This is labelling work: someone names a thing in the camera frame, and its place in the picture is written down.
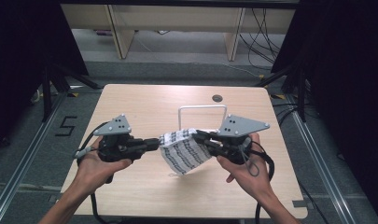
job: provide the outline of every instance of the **forearm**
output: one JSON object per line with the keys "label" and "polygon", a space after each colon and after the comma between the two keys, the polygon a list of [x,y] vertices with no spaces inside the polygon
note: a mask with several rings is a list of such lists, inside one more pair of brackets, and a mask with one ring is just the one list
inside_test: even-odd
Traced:
{"label": "forearm", "polygon": [[77,194],[75,185],[69,187],[62,198],[40,220],[40,224],[67,223],[87,195]]}
{"label": "forearm", "polygon": [[281,204],[279,199],[274,194],[268,195],[267,199],[263,199],[260,204],[274,223],[300,223],[288,212],[288,210]]}

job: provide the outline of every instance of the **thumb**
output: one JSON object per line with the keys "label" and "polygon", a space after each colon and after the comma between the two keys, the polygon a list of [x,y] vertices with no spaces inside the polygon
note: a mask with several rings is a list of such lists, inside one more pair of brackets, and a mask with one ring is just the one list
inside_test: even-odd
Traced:
{"label": "thumb", "polygon": [[109,163],[110,170],[113,171],[113,173],[129,167],[131,164],[132,162],[129,159],[124,159],[121,161],[114,161],[114,162]]}

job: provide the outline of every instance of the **gray floor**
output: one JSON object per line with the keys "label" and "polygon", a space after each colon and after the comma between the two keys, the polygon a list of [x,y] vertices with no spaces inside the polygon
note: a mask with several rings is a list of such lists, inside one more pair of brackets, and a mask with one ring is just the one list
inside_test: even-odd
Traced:
{"label": "gray floor", "polygon": [[[242,41],[239,43],[235,61],[229,62],[222,34],[169,32],[160,35],[154,31],[139,31],[135,34],[127,59],[120,60],[117,57],[112,37],[98,36],[92,30],[74,30],[73,32],[89,69],[91,80],[102,85],[142,83],[253,86],[259,82],[260,75],[266,77],[270,75],[268,70],[251,66],[248,60],[248,49]],[[244,35],[244,38],[250,40],[249,35]],[[280,46],[284,36],[271,35],[270,38]],[[269,51],[259,50],[271,57]],[[269,68],[272,65],[255,55],[251,55],[250,60],[260,67]],[[69,82],[71,85],[82,85],[72,79],[69,79]],[[270,84],[267,90],[270,94],[281,94],[282,83],[281,78]],[[72,163],[71,153],[78,147],[101,94],[100,91],[87,87],[76,89],[75,92],[79,92],[77,97],[64,98],[55,120],[49,127],[48,134],[1,223],[35,223],[53,205],[51,198],[59,194],[64,177]],[[286,102],[287,100],[284,99],[272,99],[274,105]],[[276,106],[275,114],[278,115],[287,108],[287,105]],[[312,106],[306,107],[306,113],[307,125],[356,223],[378,223],[377,216],[349,168],[344,161],[336,157],[338,148],[329,136],[321,117]],[[66,116],[76,117],[65,123],[75,126],[75,129],[70,136],[56,136],[58,133],[68,132],[60,127]],[[41,117],[42,103],[40,101],[28,107],[21,116],[20,123],[9,135],[11,145],[0,147],[0,193],[31,144],[41,125]],[[281,130],[297,178],[314,198],[329,223],[343,223],[315,167],[308,146],[302,139],[294,117],[287,117]],[[302,193],[305,201],[308,202],[309,211],[308,217],[302,222],[324,223],[308,195],[303,190]],[[131,223],[204,223],[204,220],[185,220],[184,222],[171,219],[131,219],[130,221]],[[71,223],[96,223],[96,220],[92,216],[75,216]],[[246,223],[253,223],[253,220],[247,220]],[[261,223],[271,223],[271,221],[262,220]]]}

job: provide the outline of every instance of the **black cable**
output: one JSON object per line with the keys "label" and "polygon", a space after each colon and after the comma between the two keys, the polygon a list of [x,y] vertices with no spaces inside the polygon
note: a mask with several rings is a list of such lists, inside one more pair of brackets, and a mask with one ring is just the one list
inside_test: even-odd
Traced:
{"label": "black cable", "polygon": [[[269,165],[268,178],[271,181],[273,179],[273,174],[275,172],[275,164],[273,163],[273,159],[271,159],[271,157],[267,155],[264,147],[262,147],[261,144],[255,142],[255,141],[252,141],[252,143],[258,145],[263,152],[259,153],[259,152],[254,151],[254,150],[251,150],[249,152],[262,157],[268,163],[268,165]],[[256,224],[260,223],[260,210],[261,210],[261,205],[258,202],[258,205],[256,205],[256,213],[255,213],[255,223]]]}
{"label": "black cable", "polygon": [[[98,130],[99,128],[101,128],[102,126],[104,126],[105,124],[107,124],[107,122],[104,122],[100,125],[98,125],[86,138],[86,140],[84,141],[83,145],[81,146],[80,150],[84,149],[87,144],[90,142],[90,140],[92,139],[93,137],[93,132],[95,132],[95,130]],[[80,159],[77,159],[77,166],[79,166],[81,160]],[[91,194],[91,205],[92,205],[92,213],[93,213],[93,216],[95,217],[96,220],[98,220],[100,223],[102,224],[107,224],[107,223],[113,223],[113,221],[111,222],[106,222],[105,220],[103,220],[99,215],[98,215],[98,209],[97,209],[97,205],[96,205],[96,197],[95,197],[95,192]]]}
{"label": "black cable", "polygon": [[284,114],[284,116],[278,121],[278,124],[279,126],[282,126],[282,123],[284,122],[284,120],[287,118],[288,115],[290,115],[291,113],[293,113],[294,111],[298,110],[299,107],[294,107],[294,108],[290,108],[289,111]]}
{"label": "black cable", "polygon": [[91,194],[91,203],[92,203],[92,213],[93,213],[93,216],[96,218],[96,220],[98,220],[100,223],[102,224],[107,224],[106,221],[104,221],[99,215],[98,215],[98,209],[97,209],[97,205],[96,205],[96,197],[95,197],[95,193],[92,193]]}
{"label": "black cable", "polygon": [[257,16],[256,16],[256,13],[255,13],[255,10],[254,10],[253,8],[252,8],[252,13],[253,13],[253,16],[254,16],[254,18],[255,18],[255,20],[256,20],[256,23],[258,24],[258,27],[259,27],[259,32],[258,32],[258,34],[256,35],[256,38],[255,38],[255,39],[257,39],[257,37],[259,36],[259,33],[262,33],[262,35],[263,35],[265,41],[267,42],[267,44],[268,44],[268,46],[269,46],[268,48],[266,48],[266,47],[264,47],[264,48],[265,48],[265,49],[268,49],[268,50],[271,52],[273,58],[275,59],[275,58],[276,58],[276,55],[274,54],[275,51],[273,50],[273,47],[271,46],[271,44],[274,45],[277,49],[280,49],[280,48],[278,48],[278,47],[272,42],[272,40],[268,37],[268,29],[267,29],[267,22],[266,22],[267,9],[266,9],[266,8],[263,9],[263,20],[262,20],[262,22],[261,22],[261,25],[260,25],[260,23],[259,23],[259,20],[258,20],[258,18],[257,18]]}
{"label": "black cable", "polygon": [[[293,113],[294,111],[298,110],[298,107],[294,107],[294,108],[289,108],[289,109],[283,110],[283,111],[281,111],[280,113],[278,113],[278,115],[281,114],[281,113],[283,113],[283,112],[285,112],[285,111],[287,111],[287,110],[289,110],[289,111],[288,111],[288,112],[287,112],[287,113],[286,113],[286,114],[285,114],[285,115],[284,115],[284,116],[278,121],[279,126],[282,125],[284,119],[285,119],[289,114],[291,114],[291,113]],[[298,182],[299,182],[299,185],[300,185],[300,187],[302,188],[302,190],[304,190],[305,194],[306,194],[306,195],[308,196],[308,198],[311,200],[311,202],[312,202],[312,204],[314,205],[316,211],[319,213],[320,216],[322,216],[324,222],[325,222],[326,224],[329,224],[328,220],[327,220],[326,217],[323,215],[322,211],[321,211],[320,208],[317,206],[315,200],[312,198],[312,196],[310,195],[310,193],[308,192],[308,190],[304,187],[304,185],[300,182],[300,180],[298,180]]]}
{"label": "black cable", "polygon": [[239,34],[239,36],[241,37],[241,39],[244,41],[245,45],[249,48],[249,50],[255,52],[256,54],[258,54],[258,56],[260,56],[261,58],[265,59],[266,61],[268,61],[269,63],[273,63],[274,60],[267,57],[265,54],[261,53],[260,51],[258,51],[257,49],[254,49],[253,48],[253,43],[251,45],[249,45],[249,43],[246,42],[246,40],[244,39],[244,37]]}
{"label": "black cable", "polygon": [[311,194],[308,192],[308,190],[304,187],[304,185],[300,182],[300,180],[297,180],[299,182],[299,185],[300,187],[302,188],[302,190],[304,190],[305,194],[308,196],[308,198],[311,200],[311,202],[313,203],[316,211],[319,213],[319,215],[323,218],[323,221],[326,223],[326,224],[329,224],[328,220],[326,219],[325,215],[323,215],[322,211],[320,211],[320,208],[317,206],[317,204],[315,203],[314,199],[311,197]]}

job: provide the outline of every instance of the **floor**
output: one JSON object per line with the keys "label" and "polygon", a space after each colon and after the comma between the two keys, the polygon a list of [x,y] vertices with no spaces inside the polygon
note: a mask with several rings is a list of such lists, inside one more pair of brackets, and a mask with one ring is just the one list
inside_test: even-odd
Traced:
{"label": "floor", "polygon": [[[266,48],[256,47],[267,56],[264,59],[253,52],[248,54],[247,45],[242,39],[239,41],[237,55],[234,62],[227,60],[224,39],[218,33],[193,33],[193,32],[167,32],[161,35],[157,31],[139,31],[135,34],[128,57],[125,60],[118,58],[111,36],[97,35],[93,30],[73,30],[82,57],[90,70],[91,79],[101,83],[120,83],[121,80],[116,72],[99,69],[99,64],[112,63],[118,67],[122,64],[133,64],[136,72],[151,73],[143,66],[135,66],[138,63],[150,63],[150,67],[159,69],[157,72],[173,73],[173,66],[190,67],[192,65],[213,66],[224,70],[233,71],[240,76],[247,76],[254,82],[260,80],[260,76],[269,76],[273,60],[271,52],[267,49],[267,41],[259,37],[259,43]],[[243,34],[249,45],[252,44],[252,37]],[[284,40],[283,35],[270,35],[270,39],[276,46],[281,46]],[[80,83],[69,80],[71,85],[80,86]],[[281,120],[286,114],[287,117],[281,125],[287,149],[291,157],[297,178],[304,188],[302,193],[309,211],[308,218],[303,223],[326,223],[319,212],[322,211],[329,223],[378,223],[366,196],[361,192],[360,186],[350,173],[349,168],[339,158],[338,148],[333,145],[331,136],[323,125],[321,117],[312,106],[306,107],[307,122],[302,124],[295,113],[288,114],[291,107],[286,103],[294,102],[294,96],[286,96],[280,91],[283,79],[270,84],[267,90],[272,96],[272,103],[275,105],[275,115]],[[52,121],[50,127],[42,127],[40,118],[42,116],[42,104],[34,104],[29,107],[21,116],[21,123],[10,135],[9,146],[0,147],[0,194],[9,178],[17,172],[21,158],[25,156],[27,148],[32,144],[34,136],[39,129],[46,130],[46,136],[42,139],[42,147],[38,150],[35,158],[30,162],[26,176],[22,179],[17,193],[11,199],[9,207],[3,211],[4,216],[0,223],[34,223],[39,220],[53,205],[55,197],[61,188],[64,176],[70,168],[71,148],[67,146],[78,146],[83,136],[91,112],[94,109],[99,91],[87,90],[85,87],[78,98],[67,97],[61,104],[60,114]],[[61,96],[54,96],[55,102]],[[71,136],[65,137],[63,143],[56,138],[56,134],[62,132],[60,124],[66,116],[75,114],[78,107],[86,107],[88,110],[80,110],[75,121],[75,131]],[[302,130],[309,130],[309,135],[314,142],[305,141]],[[331,184],[328,184],[327,177],[320,174],[322,166],[331,174]],[[330,191],[333,186],[341,194],[337,201],[333,200]],[[96,223],[92,217],[74,217],[72,223]],[[156,223],[151,220],[131,220],[131,223]],[[246,220],[245,223],[253,223],[253,220]],[[262,220],[261,223],[271,223],[270,220]]]}

